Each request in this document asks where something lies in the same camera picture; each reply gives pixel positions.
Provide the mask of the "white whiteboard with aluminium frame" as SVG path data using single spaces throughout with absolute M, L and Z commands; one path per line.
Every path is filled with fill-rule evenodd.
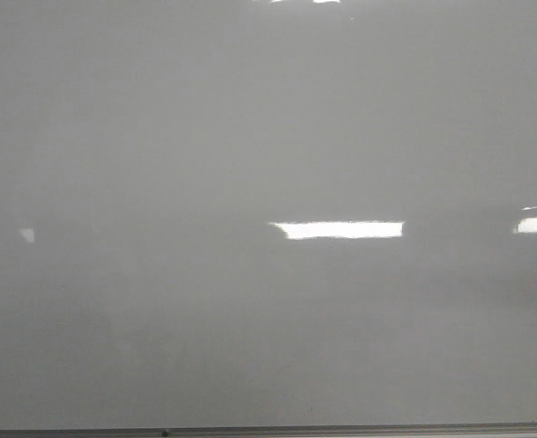
M 537 1 L 0 1 L 0 429 L 537 422 Z

